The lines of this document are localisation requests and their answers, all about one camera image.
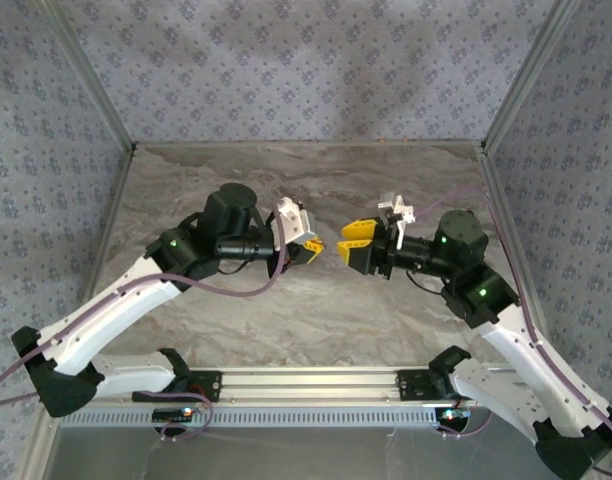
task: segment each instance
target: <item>patterned wallpaper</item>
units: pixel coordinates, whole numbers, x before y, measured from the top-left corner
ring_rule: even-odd
[[[62,0],[136,141],[481,139],[552,0]]]
[[[553,340],[612,399],[612,0],[583,0],[494,153]]]
[[[0,0],[0,372],[16,329],[76,306],[124,158],[34,4]],[[14,374],[0,399],[32,391],[27,378]],[[33,408],[0,408],[0,480]]]

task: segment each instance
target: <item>gray marble table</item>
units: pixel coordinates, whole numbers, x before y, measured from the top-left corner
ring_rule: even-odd
[[[259,197],[265,215],[290,196],[318,220],[327,250],[313,264],[290,270],[263,296],[231,299],[189,290],[146,315],[104,353],[143,354],[175,347],[192,366],[421,365],[450,345],[482,361],[500,357],[453,317],[440,297],[415,288],[403,271],[392,280],[362,276],[336,253],[340,229],[374,216],[380,193],[396,190],[421,208],[460,185],[484,187],[472,147],[141,148],[129,172],[98,289],[122,274],[159,233],[203,209],[224,182],[241,182]],[[491,217],[477,195],[455,198],[407,233],[430,236],[450,208],[475,211],[491,235],[488,260],[509,269]],[[246,290],[267,280],[265,264],[209,282]],[[439,287],[423,279],[428,288]]]

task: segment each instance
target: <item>wall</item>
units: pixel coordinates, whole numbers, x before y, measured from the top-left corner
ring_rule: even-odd
[[[481,139],[552,0],[62,0],[136,141]]]
[[[32,2],[0,1],[0,372],[10,335],[72,311],[125,158]],[[31,391],[24,371],[0,399]],[[0,479],[21,458],[34,402],[0,408]]]
[[[612,399],[612,0],[583,0],[494,159],[553,341]]]

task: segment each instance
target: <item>robotic arm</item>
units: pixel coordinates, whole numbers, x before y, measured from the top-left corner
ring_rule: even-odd
[[[521,431],[560,478],[581,478],[612,449],[612,431],[602,420],[612,423],[612,406],[539,331],[531,336],[517,294],[484,261],[488,237],[474,214],[447,212],[434,238],[426,240],[405,235],[415,217],[401,196],[386,194],[379,209],[384,219],[358,220],[342,230],[346,240],[338,252],[344,262],[386,279],[393,268],[440,278],[447,307],[493,345],[532,391],[491,378],[468,352],[451,347],[430,363],[428,376],[399,373],[402,400],[429,394],[476,400]],[[589,401],[582,404],[569,384]]]
[[[145,356],[98,354],[146,313],[189,288],[158,277],[172,274],[202,280],[218,273],[224,259],[265,260],[272,275],[279,268],[279,222],[272,213],[262,222],[256,203],[250,188],[223,185],[209,195],[203,212],[164,231],[146,247],[143,257],[78,310],[40,331],[23,327],[13,335],[20,356],[41,351],[25,366],[51,416],[68,415],[103,396],[144,390],[185,392],[202,381],[219,383],[218,377],[194,378],[196,374],[174,349]],[[310,263],[323,245],[313,232],[314,218],[301,205],[284,198],[277,211],[286,243],[283,273]]]

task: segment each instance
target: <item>black cable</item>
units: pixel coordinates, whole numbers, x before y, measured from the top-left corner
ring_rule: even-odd
[[[408,279],[413,282],[413,285],[415,285],[417,288],[428,292],[428,293],[432,293],[433,295],[441,295],[441,292],[436,292],[434,290],[430,290],[422,285],[420,285],[419,283],[417,283],[417,281],[415,280],[415,278],[413,277],[413,274],[410,272],[410,270],[406,270],[406,276],[408,277]]]
[[[235,270],[233,270],[232,272],[225,272],[221,268],[218,268],[217,271],[221,273],[222,275],[235,275],[236,273],[241,272],[244,269],[244,267],[248,265],[249,263],[250,263],[250,260],[244,260],[242,264],[239,267],[237,267]]]

